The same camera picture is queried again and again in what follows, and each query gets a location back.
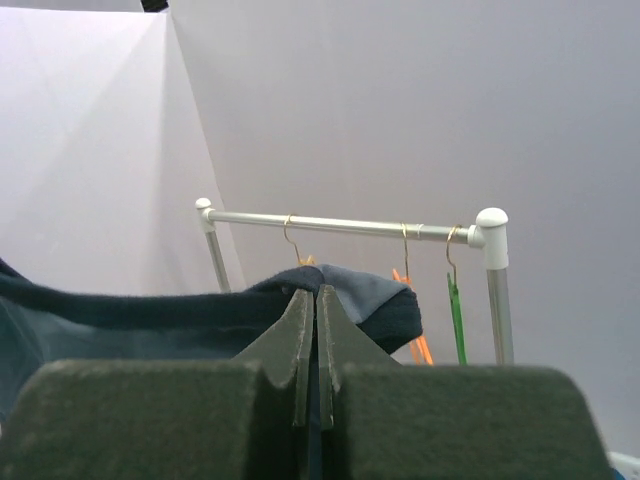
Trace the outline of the navy blue tank top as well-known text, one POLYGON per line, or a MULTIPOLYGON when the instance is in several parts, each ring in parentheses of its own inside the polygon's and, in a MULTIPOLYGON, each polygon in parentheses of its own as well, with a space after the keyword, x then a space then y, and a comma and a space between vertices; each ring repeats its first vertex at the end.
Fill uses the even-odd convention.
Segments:
POLYGON ((109 296, 56 290, 1 265, 1 417, 44 364, 65 359, 227 359, 275 323, 298 290, 334 288, 351 320, 386 353, 409 343, 411 297, 394 280, 319 265, 239 292, 109 296))

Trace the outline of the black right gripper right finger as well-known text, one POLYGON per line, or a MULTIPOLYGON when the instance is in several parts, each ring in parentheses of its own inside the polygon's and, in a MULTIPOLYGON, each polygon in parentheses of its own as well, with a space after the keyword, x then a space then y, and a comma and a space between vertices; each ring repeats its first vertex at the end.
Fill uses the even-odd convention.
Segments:
POLYGON ((610 479, 587 402, 564 373, 402 365, 317 297, 327 479, 610 479))

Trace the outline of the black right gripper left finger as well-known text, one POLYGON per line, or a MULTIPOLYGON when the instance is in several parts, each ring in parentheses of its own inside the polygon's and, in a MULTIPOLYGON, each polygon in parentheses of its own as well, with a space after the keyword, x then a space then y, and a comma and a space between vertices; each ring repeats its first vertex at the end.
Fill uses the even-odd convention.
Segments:
POLYGON ((65 360, 23 389, 5 479, 306 479, 314 298, 225 361, 65 360))

